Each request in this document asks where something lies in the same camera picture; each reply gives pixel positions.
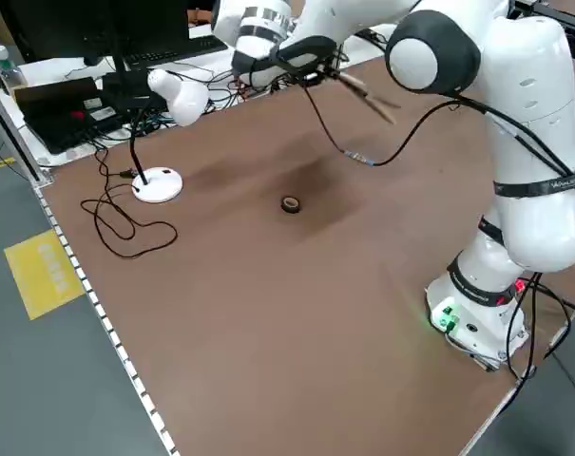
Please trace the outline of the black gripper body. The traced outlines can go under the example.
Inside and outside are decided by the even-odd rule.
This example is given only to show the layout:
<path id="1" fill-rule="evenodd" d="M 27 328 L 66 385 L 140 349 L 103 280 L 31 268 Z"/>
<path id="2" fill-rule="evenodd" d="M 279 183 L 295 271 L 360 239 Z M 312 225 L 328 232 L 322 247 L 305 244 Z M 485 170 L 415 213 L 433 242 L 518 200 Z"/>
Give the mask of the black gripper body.
<path id="1" fill-rule="evenodd" d="M 287 74 L 304 76 L 332 57 L 337 43 L 325 36 L 308 36 L 300 41 L 286 40 L 273 47 L 273 65 Z"/>

